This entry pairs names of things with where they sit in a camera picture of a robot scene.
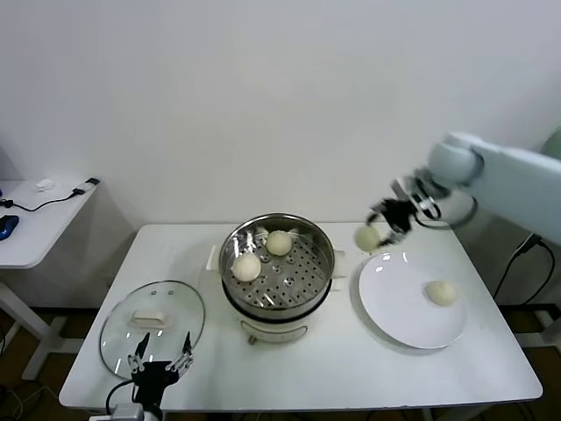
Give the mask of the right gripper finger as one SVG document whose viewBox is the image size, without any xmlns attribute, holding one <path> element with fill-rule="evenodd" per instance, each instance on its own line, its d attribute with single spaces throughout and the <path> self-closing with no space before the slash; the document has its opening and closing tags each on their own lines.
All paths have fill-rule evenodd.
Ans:
<svg viewBox="0 0 561 421">
<path fill-rule="evenodd" d="M 386 218 L 386 200 L 382 199 L 379 202 L 375 203 L 369 210 L 369 213 L 366 217 L 366 223 L 371 225 L 372 223 L 376 222 L 379 219 Z"/>
<path fill-rule="evenodd" d="M 391 229 L 378 243 L 378 248 L 393 246 L 401 243 L 408 235 L 407 231 L 394 231 Z"/>
</svg>

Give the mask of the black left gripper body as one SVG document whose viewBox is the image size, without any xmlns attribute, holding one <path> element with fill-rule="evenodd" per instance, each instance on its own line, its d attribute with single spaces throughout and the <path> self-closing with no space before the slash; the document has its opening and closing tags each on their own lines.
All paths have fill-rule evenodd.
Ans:
<svg viewBox="0 0 561 421">
<path fill-rule="evenodd" d="M 134 403 L 140 403 L 144 409 L 159 408 L 167 387 L 179 381 L 177 370 L 167 369 L 169 361 L 152 361 L 131 373 L 136 386 Z"/>
</svg>

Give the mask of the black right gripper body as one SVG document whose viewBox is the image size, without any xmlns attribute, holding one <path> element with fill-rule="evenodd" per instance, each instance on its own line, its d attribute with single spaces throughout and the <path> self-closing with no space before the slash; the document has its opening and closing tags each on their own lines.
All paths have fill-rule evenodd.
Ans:
<svg viewBox="0 0 561 421">
<path fill-rule="evenodd" d="M 394 232 L 409 232 L 410 219 L 416 215 L 417 209 L 410 201 L 384 199 L 381 202 L 380 213 Z"/>
</svg>

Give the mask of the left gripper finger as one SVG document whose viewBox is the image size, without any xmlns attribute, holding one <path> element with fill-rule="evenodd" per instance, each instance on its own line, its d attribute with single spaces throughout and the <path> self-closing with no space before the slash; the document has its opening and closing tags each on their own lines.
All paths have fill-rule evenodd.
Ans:
<svg viewBox="0 0 561 421">
<path fill-rule="evenodd" d="M 177 375 L 184 375 L 188 371 L 193 360 L 191 332 L 188 332 L 181 349 L 181 355 L 168 365 L 168 370 Z"/>
<path fill-rule="evenodd" d="M 134 353 L 129 354 L 127 356 L 128 365 L 132 374 L 142 370 L 144 354 L 146 352 L 146 348 L 149 343 L 149 340 L 150 340 L 150 333 L 147 332 L 144 338 L 142 338 L 142 340 L 138 342 Z"/>
</svg>

